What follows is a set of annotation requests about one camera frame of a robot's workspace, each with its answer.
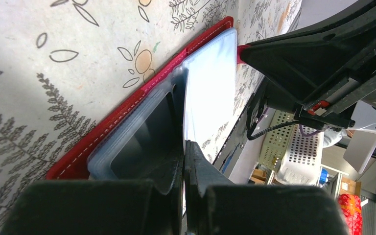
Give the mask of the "single white card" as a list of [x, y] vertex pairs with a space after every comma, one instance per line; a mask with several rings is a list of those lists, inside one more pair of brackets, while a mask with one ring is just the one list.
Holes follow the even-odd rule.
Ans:
[[202, 143], [228, 122], [234, 111], [237, 31], [227, 29], [188, 56], [183, 140]]

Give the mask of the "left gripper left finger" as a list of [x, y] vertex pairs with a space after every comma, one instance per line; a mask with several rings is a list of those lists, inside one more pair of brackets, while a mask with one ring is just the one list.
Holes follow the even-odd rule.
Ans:
[[3, 235], [179, 235], [182, 145], [150, 152], [131, 179], [45, 180], [28, 186]]

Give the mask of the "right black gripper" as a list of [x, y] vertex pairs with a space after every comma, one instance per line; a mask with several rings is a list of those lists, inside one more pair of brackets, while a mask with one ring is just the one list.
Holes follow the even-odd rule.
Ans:
[[376, 110], [376, 0], [248, 43], [239, 56], [266, 77], [260, 109], [292, 113], [317, 130], [354, 127], [357, 102]]

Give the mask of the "red card holder wallet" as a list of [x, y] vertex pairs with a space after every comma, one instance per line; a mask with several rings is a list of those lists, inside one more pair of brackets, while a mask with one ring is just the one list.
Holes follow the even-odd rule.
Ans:
[[136, 90], [89, 134], [80, 140], [47, 173], [48, 180], [119, 180], [111, 170], [112, 160], [141, 127], [167, 93], [173, 95], [179, 116], [183, 155], [183, 118], [187, 71], [182, 62], [223, 31], [234, 28], [225, 17], [191, 41], [145, 85]]

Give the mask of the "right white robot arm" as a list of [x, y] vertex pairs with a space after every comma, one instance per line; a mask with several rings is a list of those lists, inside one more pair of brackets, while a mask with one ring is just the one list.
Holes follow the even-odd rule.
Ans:
[[265, 77], [259, 115], [270, 107], [319, 131], [376, 134], [376, 0], [359, 0], [316, 24], [248, 43], [239, 57]]

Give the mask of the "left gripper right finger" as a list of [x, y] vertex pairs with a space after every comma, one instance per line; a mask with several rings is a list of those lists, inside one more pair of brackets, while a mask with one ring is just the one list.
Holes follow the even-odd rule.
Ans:
[[333, 198], [313, 186], [237, 185], [207, 161], [198, 143], [185, 149], [188, 232], [195, 235], [346, 235]]

